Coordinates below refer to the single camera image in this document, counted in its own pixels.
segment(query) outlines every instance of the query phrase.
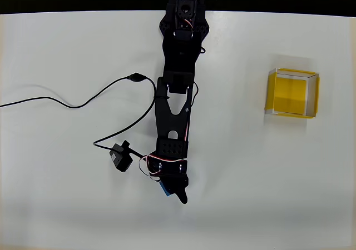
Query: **white table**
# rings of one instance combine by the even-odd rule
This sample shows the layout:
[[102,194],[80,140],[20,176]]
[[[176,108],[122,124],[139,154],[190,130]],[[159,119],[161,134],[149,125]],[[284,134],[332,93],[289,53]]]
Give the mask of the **white table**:
[[[134,72],[154,81],[164,12],[2,16],[2,103],[80,104]],[[350,19],[207,12],[189,138],[188,204],[137,159],[117,171],[92,142],[138,118],[148,82],[117,83],[85,108],[1,109],[3,244],[61,249],[319,249],[352,245]],[[320,73],[316,119],[264,116],[268,72]],[[154,111],[105,145],[155,149]]]

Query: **mounting hole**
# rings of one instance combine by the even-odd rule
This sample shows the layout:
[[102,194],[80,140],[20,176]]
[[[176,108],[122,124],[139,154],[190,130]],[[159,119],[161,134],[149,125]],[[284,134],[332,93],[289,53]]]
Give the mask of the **mounting hole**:
[[168,139],[178,139],[178,133],[176,131],[170,131],[168,133]]
[[184,13],[188,13],[188,11],[190,10],[190,6],[188,6],[187,4],[184,4],[182,7],[181,7],[182,11]]

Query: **blue component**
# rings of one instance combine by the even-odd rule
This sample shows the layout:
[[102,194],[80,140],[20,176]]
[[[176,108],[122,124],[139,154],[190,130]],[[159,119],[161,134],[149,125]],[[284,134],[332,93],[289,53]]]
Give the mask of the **blue component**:
[[163,185],[162,182],[160,182],[160,186],[162,187],[163,191],[165,192],[165,194],[166,194],[167,196],[170,196],[170,195],[171,195],[171,194],[166,190],[166,188],[165,188],[165,186]]

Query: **yellow box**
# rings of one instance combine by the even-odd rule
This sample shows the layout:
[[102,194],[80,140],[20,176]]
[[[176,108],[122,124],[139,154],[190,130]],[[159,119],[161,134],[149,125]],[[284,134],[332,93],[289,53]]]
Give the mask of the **yellow box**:
[[269,72],[266,114],[315,118],[318,112],[319,74],[289,68]]

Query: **black connector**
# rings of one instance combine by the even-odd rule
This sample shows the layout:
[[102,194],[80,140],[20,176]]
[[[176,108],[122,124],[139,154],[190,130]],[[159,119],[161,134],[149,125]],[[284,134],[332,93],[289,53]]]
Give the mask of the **black connector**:
[[134,73],[131,74],[130,76],[127,76],[127,79],[133,81],[133,82],[142,82],[145,79],[147,79],[147,77],[145,75],[139,74],[139,73]]
[[110,156],[115,167],[121,172],[127,171],[128,167],[132,163],[132,158],[130,157],[130,149],[128,147],[129,145],[130,144],[128,141],[124,141],[122,146],[119,146],[115,143],[112,147],[112,149],[115,151],[110,151]]

